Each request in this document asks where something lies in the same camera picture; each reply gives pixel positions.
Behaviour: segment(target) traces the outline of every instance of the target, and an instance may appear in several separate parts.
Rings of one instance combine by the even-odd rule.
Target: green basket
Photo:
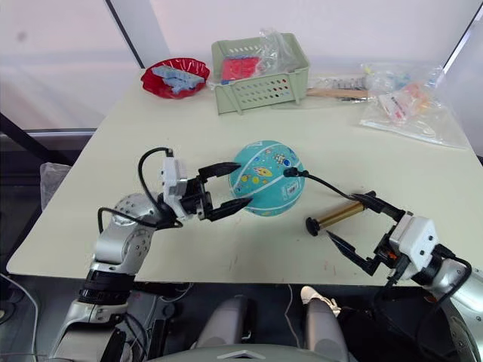
[[[309,61],[302,51],[294,34],[282,34],[291,46],[300,68],[290,73],[277,73],[262,77],[231,81],[226,85],[216,85],[218,114],[237,111],[243,113],[250,109],[295,100],[298,104],[306,96],[309,77]],[[234,55],[257,55],[260,51],[260,38],[241,40],[222,40],[211,45],[213,54],[214,78],[221,79],[223,60]]]

